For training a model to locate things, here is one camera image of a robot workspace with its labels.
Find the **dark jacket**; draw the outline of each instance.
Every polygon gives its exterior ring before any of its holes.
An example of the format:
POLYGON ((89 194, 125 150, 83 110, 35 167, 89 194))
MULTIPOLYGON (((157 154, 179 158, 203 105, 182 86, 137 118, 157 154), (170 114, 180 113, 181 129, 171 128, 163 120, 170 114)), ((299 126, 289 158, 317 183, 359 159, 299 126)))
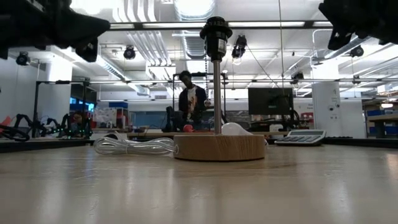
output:
MULTIPOLYGON (((195 107, 195 110, 193 112, 193 115, 195 114, 200 115, 201 112, 206 110, 205 106, 205 100, 207 100, 206 96, 206 91, 203 88, 200 88, 199 86, 197 87, 197 98, 198 102, 195 107)), ((178 110, 183 111, 183 119, 187 119, 187 114, 188 114, 188 89, 185 88, 181 93, 180 93, 180 98, 178 100, 178 110)))

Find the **computer monitor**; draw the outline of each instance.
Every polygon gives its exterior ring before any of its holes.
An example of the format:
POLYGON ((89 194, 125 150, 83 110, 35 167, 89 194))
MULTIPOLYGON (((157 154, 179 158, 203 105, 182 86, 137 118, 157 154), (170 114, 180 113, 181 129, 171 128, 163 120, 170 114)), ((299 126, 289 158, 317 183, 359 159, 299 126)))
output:
POLYGON ((292 88, 249 88, 249 114, 292 115, 292 88))

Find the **wooden lamp base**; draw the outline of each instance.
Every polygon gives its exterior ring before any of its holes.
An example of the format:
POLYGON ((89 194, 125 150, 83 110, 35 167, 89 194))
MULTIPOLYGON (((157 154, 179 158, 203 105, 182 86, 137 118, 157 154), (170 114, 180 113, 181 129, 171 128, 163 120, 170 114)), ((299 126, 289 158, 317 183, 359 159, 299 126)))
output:
POLYGON ((194 135, 174 136, 176 159, 191 161, 251 161, 263 159, 264 136, 194 135))

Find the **coiled white cable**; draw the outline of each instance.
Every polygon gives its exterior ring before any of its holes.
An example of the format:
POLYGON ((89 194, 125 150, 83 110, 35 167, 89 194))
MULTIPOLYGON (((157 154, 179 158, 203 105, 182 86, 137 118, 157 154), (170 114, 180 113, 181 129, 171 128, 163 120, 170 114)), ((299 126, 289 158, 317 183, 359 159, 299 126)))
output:
POLYGON ((169 138, 159 138, 147 142, 136 142, 123 139, 118 133, 118 138, 103 137, 94 142, 94 150, 102 155, 135 154, 147 156, 164 156, 177 153, 177 147, 169 138))

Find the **white shirt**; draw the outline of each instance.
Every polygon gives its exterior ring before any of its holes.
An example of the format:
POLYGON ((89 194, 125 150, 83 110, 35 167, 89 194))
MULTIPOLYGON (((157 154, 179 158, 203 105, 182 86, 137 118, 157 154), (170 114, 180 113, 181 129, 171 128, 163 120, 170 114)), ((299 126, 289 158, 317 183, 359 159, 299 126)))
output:
POLYGON ((197 105, 198 98, 197 98, 197 86, 193 86, 193 88, 188 89, 188 114, 187 119, 191 119, 191 113, 195 109, 197 105))

